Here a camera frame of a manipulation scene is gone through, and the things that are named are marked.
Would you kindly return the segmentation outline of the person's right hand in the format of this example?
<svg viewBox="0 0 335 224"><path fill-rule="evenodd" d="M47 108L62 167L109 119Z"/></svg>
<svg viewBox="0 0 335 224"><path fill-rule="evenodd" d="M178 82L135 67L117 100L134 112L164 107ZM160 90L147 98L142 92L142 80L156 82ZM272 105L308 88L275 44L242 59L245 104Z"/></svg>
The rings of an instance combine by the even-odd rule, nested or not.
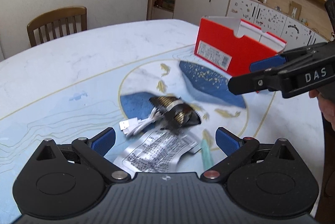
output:
<svg viewBox="0 0 335 224"><path fill-rule="evenodd" d="M322 112L324 118L331 123L332 129L335 130L335 104L324 98L316 89L309 91L309 97L318 99L320 111Z"/></svg>

